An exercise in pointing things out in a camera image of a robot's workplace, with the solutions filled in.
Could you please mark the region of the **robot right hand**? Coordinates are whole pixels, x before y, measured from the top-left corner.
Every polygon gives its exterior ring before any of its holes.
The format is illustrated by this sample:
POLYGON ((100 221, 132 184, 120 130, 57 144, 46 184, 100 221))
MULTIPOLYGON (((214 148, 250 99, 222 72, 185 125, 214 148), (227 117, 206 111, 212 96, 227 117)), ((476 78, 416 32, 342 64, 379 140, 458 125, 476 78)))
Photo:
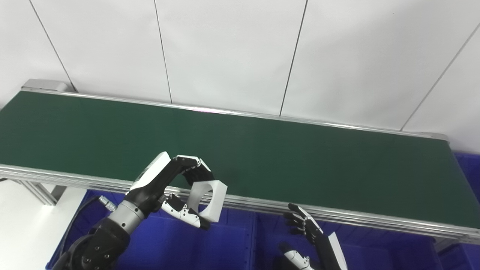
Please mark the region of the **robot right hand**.
POLYGON ((314 217, 297 204, 289 203, 288 208, 289 212, 284 213, 283 217, 290 227, 290 233, 305 236, 314 246, 319 261, 302 256, 286 241, 278 244, 283 258, 295 270, 347 270, 347 262, 336 233, 325 234, 314 217))

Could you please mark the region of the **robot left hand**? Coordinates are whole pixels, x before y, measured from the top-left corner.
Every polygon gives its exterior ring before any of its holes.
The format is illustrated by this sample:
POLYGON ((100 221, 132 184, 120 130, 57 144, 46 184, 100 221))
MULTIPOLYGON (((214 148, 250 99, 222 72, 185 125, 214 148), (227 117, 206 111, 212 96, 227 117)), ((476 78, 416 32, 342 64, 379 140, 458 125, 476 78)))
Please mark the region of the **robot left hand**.
POLYGON ((163 210, 196 228, 208 230, 210 222, 201 217, 174 194, 166 194, 165 189, 177 177, 183 176, 192 186, 196 182, 214 180, 214 175, 205 162, 196 156, 178 155, 171 158, 161 152, 134 181, 125 200, 148 217, 163 210))

